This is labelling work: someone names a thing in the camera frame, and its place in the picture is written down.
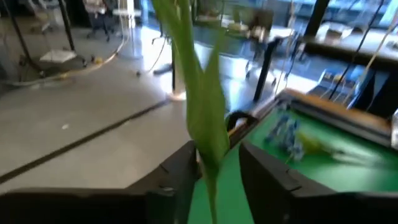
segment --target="chair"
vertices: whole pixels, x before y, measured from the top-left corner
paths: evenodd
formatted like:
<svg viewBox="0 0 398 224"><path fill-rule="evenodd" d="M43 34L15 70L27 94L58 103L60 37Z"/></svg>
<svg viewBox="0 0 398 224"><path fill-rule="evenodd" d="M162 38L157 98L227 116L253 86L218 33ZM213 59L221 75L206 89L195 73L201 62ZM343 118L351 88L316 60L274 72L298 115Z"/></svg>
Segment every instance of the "chair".
<svg viewBox="0 0 398 224"><path fill-rule="evenodd" d="M87 39L96 34L98 29L103 29L106 41L109 42L109 30L114 33L113 4L106 0L83 0L85 9L91 22L92 31L87 34Z"/></svg>

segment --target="concrete floor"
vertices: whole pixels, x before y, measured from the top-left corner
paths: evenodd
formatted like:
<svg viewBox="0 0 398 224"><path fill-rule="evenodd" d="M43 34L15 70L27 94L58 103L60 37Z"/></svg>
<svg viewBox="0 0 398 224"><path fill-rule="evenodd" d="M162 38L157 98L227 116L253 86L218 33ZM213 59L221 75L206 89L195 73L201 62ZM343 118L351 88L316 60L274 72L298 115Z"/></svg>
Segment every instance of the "concrete floor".
<svg viewBox="0 0 398 224"><path fill-rule="evenodd" d="M87 30L73 30L79 52L106 58L119 40L86 40ZM50 40L56 40L51 34ZM167 99L171 73L136 77L135 72L151 67L163 40L152 45L159 32L143 28L135 32L134 46L140 60L124 57L86 75L63 81L33 85L9 91L0 97L0 177L31 161L54 152L95 131ZM29 34L27 39L41 38ZM63 45L54 41L53 45ZM35 54L43 52L35 46ZM209 48L197 45L200 58ZM131 46L124 49L131 53ZM157 66L170 62L167 46ZM246 80L244 59L221 59L221 79L228 111L237 110L254 95L259 71ZM273 94L269 75L264 98ZM308 91L315 82L291 75L287 86ZM185 103L170 102L143 116L73 148L11 180L0 184L0 192L21 187L127 187L146 175L189 140L185 129Z"/></svg>

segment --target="green surface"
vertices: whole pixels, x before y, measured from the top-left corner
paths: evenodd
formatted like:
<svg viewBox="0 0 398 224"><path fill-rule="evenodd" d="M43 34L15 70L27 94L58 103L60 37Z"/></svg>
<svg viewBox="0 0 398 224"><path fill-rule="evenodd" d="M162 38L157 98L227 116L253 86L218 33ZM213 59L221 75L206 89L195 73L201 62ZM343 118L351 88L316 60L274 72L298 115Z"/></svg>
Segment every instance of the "green surface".
<svg viewBox="0 0 398 224"><path fill-rule="evenodd" d="M323 155L307 155L302 162L290 162L289 165L292 168L340 192L398 190L398 168L385 166L398 164L396 153L313 118L292 111L291 113L300 121L300 128L308 135L316 136L319 140L328 142L334 147L363 155L366 158L363 159L361 156L361 159L333 159ZM264 142L265 136L277 118L278 114L272 112L244 140L285 162L287 155L279 152L275 146ZM218 180L219 223L253 223L241 182L238 149L239 145L225 157ZM197 182L192 200L188 223L211 223L207 192L202 180Z"/></svg>

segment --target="blue object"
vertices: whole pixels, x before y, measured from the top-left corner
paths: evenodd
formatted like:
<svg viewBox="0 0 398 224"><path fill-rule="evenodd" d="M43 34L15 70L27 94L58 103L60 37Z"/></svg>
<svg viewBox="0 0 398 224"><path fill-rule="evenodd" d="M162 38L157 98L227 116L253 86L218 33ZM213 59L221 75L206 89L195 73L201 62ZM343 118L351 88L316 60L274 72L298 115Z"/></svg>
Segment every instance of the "blue object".
<svg viewBox="0 0 398 224"><path fill-rule="evenodd" d="M274 141L280 150L288 153L293 160L300 161L304 156L302 143L296 138L299 122L283 114L272 128L265 141Z"/></svg>

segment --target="green plant leaf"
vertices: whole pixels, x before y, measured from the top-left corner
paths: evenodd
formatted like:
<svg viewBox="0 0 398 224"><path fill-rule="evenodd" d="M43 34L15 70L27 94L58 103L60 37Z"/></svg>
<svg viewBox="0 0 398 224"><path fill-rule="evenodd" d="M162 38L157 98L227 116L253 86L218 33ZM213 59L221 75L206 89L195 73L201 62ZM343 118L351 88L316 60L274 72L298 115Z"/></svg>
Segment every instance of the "green plant leaf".
<svg viewBox="0 0 398 224"><path fill-rule="evenodd" d="M177 0L179 10L169 0L152 0L157 17L171 36L175 58L181 66L187 91L187 129L201 157L201 170L208 189L211 217L217 223L217 178L221 161L229 149L224 123L225 98L220 83L219 51L222 37L210 55L205 71L193 44L189 1Z"/></svg>

